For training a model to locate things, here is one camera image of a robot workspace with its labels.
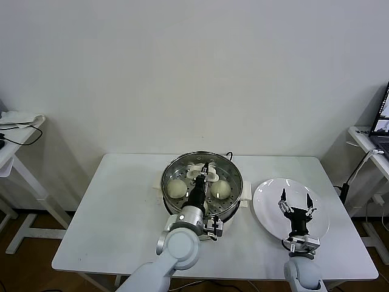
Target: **steamed bun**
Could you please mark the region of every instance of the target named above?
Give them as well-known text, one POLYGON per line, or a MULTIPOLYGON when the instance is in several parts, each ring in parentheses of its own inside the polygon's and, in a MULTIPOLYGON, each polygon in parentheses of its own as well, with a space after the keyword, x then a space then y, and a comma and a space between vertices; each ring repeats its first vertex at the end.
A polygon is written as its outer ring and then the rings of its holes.
POLYGON ((231 195, 231 187, 227 181, 219 180, 211 186, 211 194, 219 200, 227 199, 231 195))
POLYGON ((187 193, 187 185, 179 179, 174 179, 168 182, 167 191, 170 198, 180 199, 187 193))

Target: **power cord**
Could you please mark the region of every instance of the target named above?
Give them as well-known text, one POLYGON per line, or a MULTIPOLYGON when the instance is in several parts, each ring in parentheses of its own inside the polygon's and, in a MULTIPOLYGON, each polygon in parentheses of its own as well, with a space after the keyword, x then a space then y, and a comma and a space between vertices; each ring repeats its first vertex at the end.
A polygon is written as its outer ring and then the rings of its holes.
MULTIPOLYGON (((220 287, 234 288, 234 289, 238 290, 239 292, 243 292, 243 291, 242 291, 241 289, 239 289, 237 286, 220 284, 220 283, 216 282, 215 280, 202 280, 202 281, 196 281, 196 282, 193 282, 193 283, 185 284, 185 285, 183 285, 183 286, 181 286, 181 287, 178 287, 178 288, 175 288, 175 289, 169 289, 168 291, 178 291, 178 292, 182 292, 182 289, 184 289, 185 287, 197 286, 197 285, 200 285, 201 283, 204 283, 204 282, 211 282, 212 284, 217 285, 217 286, 220 286, 220 287)), ((258 289, 251 281, 248 281, 248 283, 250 283, 250 285, 253 286, 253 288, 256 290, 256 292, 260 292, 259 289, 258 289)))
POLYGON ((389 232, 389 229, 388 229, 388 228, 385 226, 385 224, 384 224, 385 207, 384 207, 384 205, 381 205, 381 207, 382 207, 382 217, 381 217, 381 222, 382 222, 382 225, 383 225, 383 227, 385 228, 385 230, 389 232))
POLYGON ((353 183, 353 181, 355 180, 355 178, 357 177, 358 175, 358 172, 359 170, 362 168, 362 166, 367 162, 367 160, 369 160, 370 157, 372 157, 373 155, 375 154, 383 154, 384 152, 382 150, 379 150, 379 149, 372 149, 370 150, 369 152, 367 152, 362 160, 358 163, 357 167, 353 170, 353 172, 350 174, 350 176, 348 177, 347 181, 345 183, 343 183, 343 186, 340 187, 340 186, 334 186, 336 188, 338 188, 340 190, 340 195, 339 195, 339 198, 340 200, 342 201, 343 204, 345 204, 346 202, 346 198, 347 198, 347 194, 348 194, 348 190, 350 188, 350 184, 353 183))
MULTIPOLYGON (((20 145, 20 146, 30 146, 30 145, 34 144, 37 140, 39 140, 40 137, 42 137, 43 132, 41 131, 41 129, 38 129, 38 128, 32 126, 32 125, 29 126, 29 127, 32 127, 32 128, 34 128, 34 129, 36 129, 36 130, 38 130, 40 132, 39 136, 34 141, 32 141, 31 143, 22 144, 22 143, 19 143, 19 142, 12 141, 10 139, 7 139, 3 133, 0 133, 0 140, 7 140, 7 141, 9 141, 11 143, 14 143, 14 144, 20 145)), ((0 129, 0 131, 1 130, 3 130, 3 131, 4 130, 12 130, 12 129, 15 129, 15 128, 18 128, 18 127, 12 127, 12 128, 7 128, 7 129, 0 129)))

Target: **black cable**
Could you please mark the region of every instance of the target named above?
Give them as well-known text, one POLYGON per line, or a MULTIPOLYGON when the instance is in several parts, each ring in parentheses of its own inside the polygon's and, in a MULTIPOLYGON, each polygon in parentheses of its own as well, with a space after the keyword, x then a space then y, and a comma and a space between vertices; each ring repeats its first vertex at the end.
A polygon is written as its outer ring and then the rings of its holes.
POLYGON ((232 156, 233 156, 232 152, 231 151, 227 152, 226 156, 228 156, 228 155, 231 155, 231 157, 230 157, 230 161, 231 161, 232 160, 232 156))
POLYGON ((30 146, 30 145, 34 144, 37 140, 39 140, 40 137, 42 137, 43 132, 41 131, 41 129, 38 129, 38 128, 34 127, 34 126, 29 126, 29 127, 32 127, 32 128, 34 128, 34 129, 36 129, 36 130, 38 130, 38 131, 40 132, 40 135, 39 135, 34 141, 32 141, 31 143, 22 144, 22 143, 15 142, 15 141, 12 141, 12 140, 10 140, 10 139, 7 139, 7 138, 5 138, 5 137, 0 138, 0 139, 1 139, 1 140, 7 140, 7 141, 9 141, 9 142, 11 142, 11 143, 14 143, 14 144, 20 145, 20 146, 30 146))
POLYGON ((353 175, 355 174, 355 172, 358 170, 358 168, 360 167, 360 165, 363 163, 363 160, 366 158, 366 156, 368 156, 370 153, 370 151, 367 151, 366 154, 363 156, 362 160, 358 163, 357 167, 354 169, 354 171, 352 172, 352 174, 350 174, 349 178, 347 179, 346 181, 346 184, 348 184, 348 181, 353 177, 353 175))
POLYGON ((345 290, 341 289, 339 286, 336 286, 335 288, 338 288, 341 292, 345 292, 345 290))
POLYGON ((220 284, 220 283, 217 283, 216 281, 214 280, 205 280, 203 282, 199 282, 199 283, 192 283, 192 284, 189 284, 189 285, 186 285, 184 287, 182 287, 179 292, 182 292, 182 290, 186 287, 192 287, 192 286, 197 286, 197 285, 200 285, 202 283, 205 283, 205 282, 211 282, 212 284, 215 284, 217 286, 220 286, 220 287, 230 287, 230 288, 234 288, 236 290, 238 290, 239 292, 243 292, 242 290, 240 290, 237 286, 234 286, 234 285, 224 285, 224 284, 220 284))
POLYGON ((217 283, 215 282, 214 280, 210 280, 211 283, 217 285, 217 286, 220 286, 220 287, 230 287, 230 288, 234 288, 234 289, 237 289, 239 292, 243 292, 242 290, 240 290, 237 286, 234 286, 234 285, 224 285, 224 284, 220 284, 220 283, 217 283))
POLYGON ((4 290, 4 292, 7 292, 7 289, 5 289, 5 286, 4 286, 4 284, 3 284, 3 282, 2 282, 2 281, 0 281, 0 284, 1 284, 1 286, 2 286, 2 289, 4 290))
POLYGON ((7 131, 7 130, 13 130, 13 129, 20 129, 20 128, 19 127, 12 127, 12 128, 0 129, 0 131, 7 131))

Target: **white table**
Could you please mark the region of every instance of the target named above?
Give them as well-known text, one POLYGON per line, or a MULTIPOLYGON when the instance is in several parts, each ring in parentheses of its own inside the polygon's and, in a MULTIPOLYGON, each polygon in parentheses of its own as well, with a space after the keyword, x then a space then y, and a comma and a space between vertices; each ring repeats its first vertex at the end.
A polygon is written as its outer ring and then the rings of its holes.
MULTIPOLYGON (((156 258, 157 239, 168 212, 152 189, 156 175, 177 155, 107 154, 58 248, 52 267, 85 273, 131 274, 156 258)), ((346 210, 316 158, 234 156, 252 190, 271 178, 290 178, 322 198, 331 226, 315 261, 324 280, 368 280, 378 276, 346 210)), ((289 259, 281 243, 257 222, 251 207, 240 208, 217 242, 202 242, 194 267, 175 277, 284 280, 289 259)), ((99 285, 104 291, 112 287, 99 285)))
MULTIPOLYGON (((34 124, 34 127, 39 128, 44 122, 44 119, 39 119, 34 124)), ((4 133, 7 139, 19 142, 20 144, 25 143, 25 141, 31 137, 31 135, 36 131, 32 127, 19 128, 13 130, 1 130, 2 128, 11 128, 12 125, 4 125, 0 127, 0 133, 4 133)), ((9 141, 5 142, 5 145, 0 149, 0 168, 6 165, 10 159, 13 159, 13 168, 27 181, 27 183, 32 188, 32 195, 39 201, 47 211, 64 227, 67 228, 71 221, 70 216, 58 205, 55 199, 49 195, 47 190, 39 183, 39 181, 29 172, 27 167, 18 159, 15 153, 22 147, 20 145, 11 143, 9 141)), ((57 229, 38 229, 30 228, 30 225, 33 223, 36 218, 35 214, 29 214, 20 227, 19 231, 14 236, 13 240, 6 249, 7 254, 14 254, 18 249, 20 243, 24 237, 35 237, 35 238, 55 238, 62 239, 65 233, 65 230, 57 229)))
MULTIPOLYGON (((348 130, 351 137, 353 137, 364 152, 369 152, 370 150, 376 148, 368 137, 369 131, 370 127, 350 127, 348 130)), ((370 160, 381 171, 382 176, 371 176, 370 180, 365 184, 365 187, 361 188, 351 200, 346 202, 345 206, 350 217, 363 208, 367 204, 368 200, 389 180, 388 159, 384 155, 373 155, 370 157, 370 160)), ((362 226, 369 235, 368 237, 362 238, 365 246, 375 247, 383 263, 389 265, 389 252, 378 236, 378 233, 374 229, 373 225, 371 223, 362 223, 362 226)))

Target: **white cloth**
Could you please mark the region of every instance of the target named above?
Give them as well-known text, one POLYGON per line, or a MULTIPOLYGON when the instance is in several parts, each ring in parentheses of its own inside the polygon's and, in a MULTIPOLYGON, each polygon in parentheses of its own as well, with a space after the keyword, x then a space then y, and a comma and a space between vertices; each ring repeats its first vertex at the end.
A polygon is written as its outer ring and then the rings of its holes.
POLYGON ((3 111, 1 112, 0 126, 16 125, 19 128, 25 128, 36 124, 38 120, 44 120, 44 116, 42 114, 24 113, 22 111, 3 111))

